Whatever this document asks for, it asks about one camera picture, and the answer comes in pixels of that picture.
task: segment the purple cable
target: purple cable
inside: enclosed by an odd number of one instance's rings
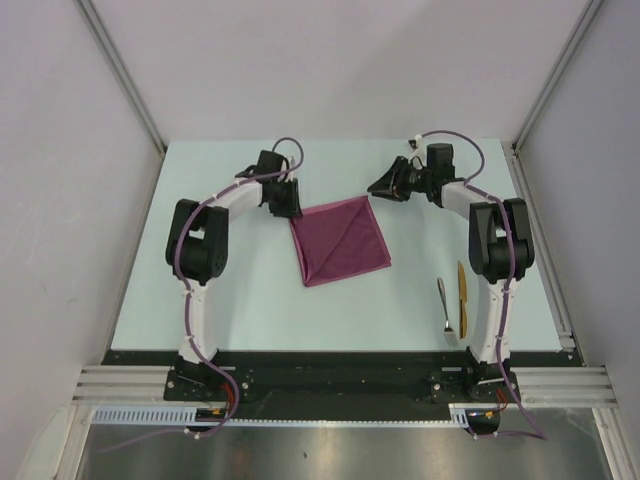
[[[472,175],[464,179],[464,182],[463,182],[464,186],[465,188],[468,188],[472,192],[482,195],[487,200],[494,202],[496,205],[498,205],[498,208],[500,209],[500,215],[502,216],[502,223],[504,224],[504,230],[507,237],[507,246],[509,248],[509,276],[507,277],[507,281],[505,283],[504,290],[503,290],[502,312],[500,314],[500,328],[498,330],[498,338],[496,340],[496,357],[498,360],[498,367],[500,368],[500,373],[502,374],[504,383],[507,386],[507,390],[509,390],[511,397],[515,400],[516,405],[518,406],[518,409],[520,410],[522,415],[527,419],[527,422],[529,422],[529,425],[531,426],[531,428],[533,428],[536,432],[536,433],[531,433],[531,432],[525,432],[520,430],[508,430],[504,432],[496,432],[495,434],[477,435],[471,429],[471,427],[469,427],[469,433],[471,433],[474,436],[474,438],[477,438],[477,437],[493,438],[497,436],[527,436],[527,437],[537,438],[539,440],[545,440],[545,441],[549,440],[546,434],[542,431],[542,428],[540,428],[540,426],[536,422],[535,418],[533,418],[533,415],[531,415],[531,413],[526,408],[524,408],[524,405],[522,405],[522,401],[520,400],[515,390],[511,386],[511,381],[509,380],[509,376],[507,375],[507,372],[504,369],[504,365],[502,365],[502,352],[501,352],[502,348],[501,347],[502,347],[502,337],[504,335],[505,328],[507,327],[507,314],[509,311],[509,287],[511,286],[511,282],[513,281],[513,278],[515,277],[515,273],[516,273],[516,252],[515,252],[515,247],[513,245],[513,238],[511,238],[511,224],[509,223],[509,216],[507,215],[507,210],[504,207],[504,203],[502,202],[502,200],[500,200],[498,197],[494,195],[490,195],[484,190],[481,190],[478,187],[474,187],[469,183],[472,179],[480,175],[480,173],[484,170],[486,161],[485,161],[484,152],[482,151],[480,146],[476,142],[474,142],[471,138],[467,137],[466,135],[463,135],[458,132],[453,132],[451,130],[433,130],[431,132],[424,133],[422,135],[422,138],[429,137],[432,135],[438,135],[438,134],[453,135],[455,137],[462,138],[463,140],[466,140],[467,142],[469,142],[471,145],[475,147],[475,149],[480,154],[480,160],[481,160],[480,168],[478,168],[478,170],[475,173],[473,173]]]
[[[256,182],[258,180],[265,180],[265,179],[268,179],[268,178],[280,177],[282,175],[287,175],[287,174],[293,172],[294,170],[297,170],[298,168],[300,168],[302,166],[302,164],[304,163],[304,149],[302,148],[302,145],[300,144],[300,142],[298,140],[296,140],[295,138],[291,138],[291,137],[282,137],[282,138],[280,138],[279,140],[276,141],[276,143],[273,144],[273,147],[271,148],[271,151],[275,151],[275,149],[278,147],[278,145],[280,145],[282,142],[285,142],[285,141],[293,142],[298,147],[298,149],[300,150],[300,161],[297,164],[295,164],[291,168],[288,168],[288,169],[280,171],[280,172],[267,173],[267,174],[264,174],[264,175],[256,175],[255,177],[242,179],[239,182],[236,182],[236,183],[233,183],[233,184],[229,185],[227,188],[225,188],[224,190],[222,190],[218,194],[213,195],[212,197],[204,200],[203,202],[201,202],[194,209],[194,211],[191,213],[191,215],[189,215],[189,218],[187,218],[187,221],[185,222],[184,227],[182,227],[182,231],[180,232],[180,236],[178,237],[178,242],[176,244],[176,251],[175,251],[174,262],[173,263],[175,265],[176,275],[178,276],[178,278],[180,280],[182,280],[182,283],[184,284],[184,286],[185,286],[185,288],[187,290],[187,294],[185,295],[185,302],[184,302],[184,326],[185,326],[185,331],[186,331],[187,337],[189,337],[189,345],[191,345],[191,348],[193,349],[194,353],[196,354],[196,356],[198,357],[198,359],[202,363],[204,363],[207,367],[212,369],[214,372],[216,372],[219,375],[221,375],[222,377],[224,377],[225,380],[227,380],[229,382],[229,384],[231,385],[231,388],[233,389],[233,396],[234,396],[233,405],[231,406],[231,409],[230,409],[229,413],[227,414],[227,416],[225,418],[223,418],[222,420],[220,420],[220,422],[218,422],[215,426],[211,427],[209,430],[207,430],[205,432],[200,432],[198,438],[205,438],[205,437],[209,437],[209,436],[213,435],[220,428],[222,428],[222,426],[225,423],[227,423],[229,420],[231,420],[233,415],[236,413],[236,410],[238,409],[238,403],[240,402],[240,389],[238,388],[238,384],[233,379],[233,377],[231,375],[229,375],[227,372],[225,372],[224,370],[222,370],[221,368],[219,368],[216,365],[214,365],[208,358],[206,358],[202,354],[202,352],[200,351],[198,346],[196,345],[195,341],[193,340],[193,331],[191,330],[191,322],[190,322],[190,318],[189,318],[189,307],[191,306],[191,295],[192,295],[193,290],[191,289],[191,283],[189,283],[189,280],[184,276],[184,274],[182,273],[182,269],[180,268],[180,256],[182,254],[182,247],[184,245],[184,240],[185,240],[185,238],[186,238],[186,236],[187,236],[187,234],[189,232],[189,228],[191,227],[191,225],[195,221],[195,219],[198,216],[198,214],[205,207],[210,205],[211,203],[213,203],[216,200],[224,197],[225,195],[229,194],[230,192],[232,192],[236,188],[238,188],[238,187],[240,187],[242,185],[246,185],[247,183]],[[146,440],[148,438],[152,438],[152,437],[155,437],[155,436],[158,436],[158,435],[164,435],[166,433],[183,433],[184,431],[185,430],[183,428],[165,428],[165,429],[162,429],[162,430],[156,430],[154,432],[149,432],[149,433],[147,433],[145,435],[141,435],[139,437],[132,438],[131,440],[127,440],[125,442],[122,442],[122,443],[119,443],[119,444],[116,444],[116,445],[112,445],[112,446],[107,447],[107,448],[99,449],[99,450],[97,450],[96,453],[108,453],[108,452],[112,452],[114,450],[118,450],[120,448],[127,447],[129,445],[136,444],[138,442],[141,442],[143,440]]]

